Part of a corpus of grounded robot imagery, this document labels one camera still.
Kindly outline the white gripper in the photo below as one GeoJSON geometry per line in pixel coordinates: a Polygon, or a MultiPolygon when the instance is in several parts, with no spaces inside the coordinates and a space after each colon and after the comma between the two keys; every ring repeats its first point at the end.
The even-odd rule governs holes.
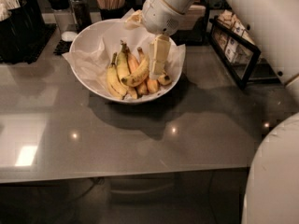
{"type": "Polygon", "coordinates": [[[169,35],[178,30],[179,14],[164,0],[145,0],[142,11],[135,11],[124,22],[128,30],[143,25],[148,32],[157,35],[149,43],[149,78],[157,79],[164,70],[171,47],[169,35]]]}

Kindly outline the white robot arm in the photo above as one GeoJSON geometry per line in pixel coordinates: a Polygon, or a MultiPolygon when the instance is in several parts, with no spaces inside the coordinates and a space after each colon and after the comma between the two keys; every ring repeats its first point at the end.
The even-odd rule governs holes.
{"type": "MultiPolygon", "coordinates": [[[[299,96],[299,0],[225,0],[252,42],[214,26],[235,41],[258,48],[271,77],[297,100],[299,96]]],[[[143,27],[160,36],[173,35],[194,0],[146,0],[129,16],[128,29],[143,27]]],[[[242,224],[299,224],[299,113],[280,122],[263,139],[252,160],[243,201],[242,224]]]]}

